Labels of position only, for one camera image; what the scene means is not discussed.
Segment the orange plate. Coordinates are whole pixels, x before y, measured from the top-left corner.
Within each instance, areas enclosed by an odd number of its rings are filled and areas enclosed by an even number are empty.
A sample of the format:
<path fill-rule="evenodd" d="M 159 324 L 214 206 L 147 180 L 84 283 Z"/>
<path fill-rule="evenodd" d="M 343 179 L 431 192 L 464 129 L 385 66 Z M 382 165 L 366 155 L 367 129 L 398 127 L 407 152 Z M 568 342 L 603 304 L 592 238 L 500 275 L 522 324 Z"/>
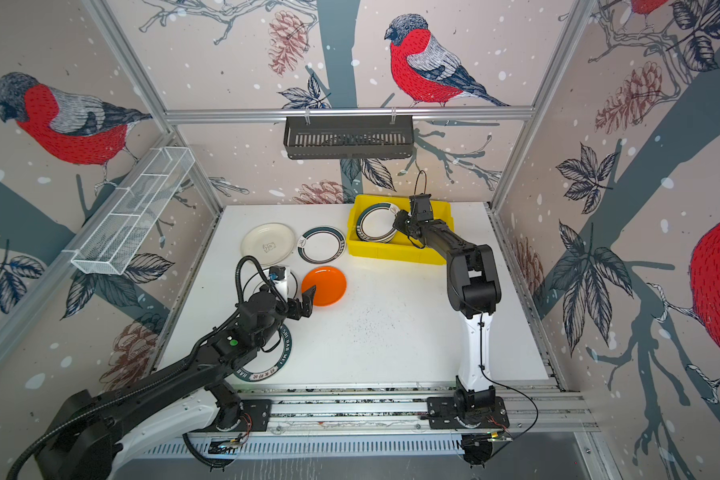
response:
<path fill-rule="evenodd" d="M 315 287 L 313 305 L 327 307 L 337 303 L 346 293 L 347 279 L 344 273 L 331 266 L 321 266 L 310 271 L 302 281 L 302 292 Z"/>

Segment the green red rimmed plate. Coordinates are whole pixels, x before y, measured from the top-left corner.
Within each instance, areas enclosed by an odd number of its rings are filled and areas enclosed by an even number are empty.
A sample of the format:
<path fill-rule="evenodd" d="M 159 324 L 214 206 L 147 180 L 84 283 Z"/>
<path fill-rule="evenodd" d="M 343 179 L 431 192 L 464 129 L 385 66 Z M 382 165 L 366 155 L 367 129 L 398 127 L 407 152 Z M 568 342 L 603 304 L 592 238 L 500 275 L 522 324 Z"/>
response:
<path fill-rule="evenodd" d="M 364 242 L 389 243 L 397 233 L 394 226 L 399 207 L 392 203 L 376 203 L 361 212 L 355 232 Z"/>

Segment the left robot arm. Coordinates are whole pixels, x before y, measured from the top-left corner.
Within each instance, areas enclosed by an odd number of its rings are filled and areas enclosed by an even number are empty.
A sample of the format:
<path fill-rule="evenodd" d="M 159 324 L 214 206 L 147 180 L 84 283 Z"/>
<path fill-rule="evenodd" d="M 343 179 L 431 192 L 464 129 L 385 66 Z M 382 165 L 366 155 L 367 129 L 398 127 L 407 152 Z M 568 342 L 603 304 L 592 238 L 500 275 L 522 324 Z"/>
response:
<path fill-rule="evenodd" d="M 128 436 L 134 429 L 156 442 L 211 424 L 250 432 L 254 421 L 226 380 L 263 351 L 285 320 L 310 317 L 316 291 L 311 287 L 300 299 L 281 299 L 264 287 L 201 337 L 186 357 L 132 385 L 70 396 L 29 449 L 42 477 L 108 478 L 116 460 L 137 451 Z"/>

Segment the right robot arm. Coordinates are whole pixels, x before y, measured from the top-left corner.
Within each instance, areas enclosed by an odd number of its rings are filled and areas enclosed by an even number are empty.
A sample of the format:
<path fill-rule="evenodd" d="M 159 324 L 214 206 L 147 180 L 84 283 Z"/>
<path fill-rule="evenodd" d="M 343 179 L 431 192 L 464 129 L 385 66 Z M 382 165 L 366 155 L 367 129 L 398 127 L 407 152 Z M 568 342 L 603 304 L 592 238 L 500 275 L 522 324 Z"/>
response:
<path fill-rule="evenodd" d="M 495 256 L 487 244 L 475 244 L 434 217 L 429 194 L 409 197 L 410 209 L 396 214 L 394 227 L 416 246 L 437 252 L 446 261 L 446 291 L 464 325 L 465 347 L 457 373 L 454 403 L 462 415 L 493 409 L 494 382 L 489 374 L 489 335 L 502 299 Z"/>

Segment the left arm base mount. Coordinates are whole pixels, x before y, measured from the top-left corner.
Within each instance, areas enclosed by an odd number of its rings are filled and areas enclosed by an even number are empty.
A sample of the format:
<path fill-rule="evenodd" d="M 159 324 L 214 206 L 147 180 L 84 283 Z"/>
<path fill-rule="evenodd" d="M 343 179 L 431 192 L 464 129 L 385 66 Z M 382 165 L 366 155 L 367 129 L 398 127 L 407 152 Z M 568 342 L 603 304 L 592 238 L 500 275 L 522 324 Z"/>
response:
<path fill-rule="evenodd" d="M 231 405 L 221 406 L 211 424 L 218 432 L 265 432 L 271 417 L 272 401 L 269 399 L 243 399 Z"/>

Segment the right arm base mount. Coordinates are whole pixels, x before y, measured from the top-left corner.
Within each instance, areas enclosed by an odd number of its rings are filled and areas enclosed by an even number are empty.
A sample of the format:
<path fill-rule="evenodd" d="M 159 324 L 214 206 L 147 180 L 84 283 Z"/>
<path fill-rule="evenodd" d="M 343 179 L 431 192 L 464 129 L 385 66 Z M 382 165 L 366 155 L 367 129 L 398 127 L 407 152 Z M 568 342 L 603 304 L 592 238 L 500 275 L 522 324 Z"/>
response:
<path fill-rule="evenodd" d="M 494 391 L 428 397 L 424 418 L 432 430 L 505 430 L 510 426 L 504 401 Z"/>

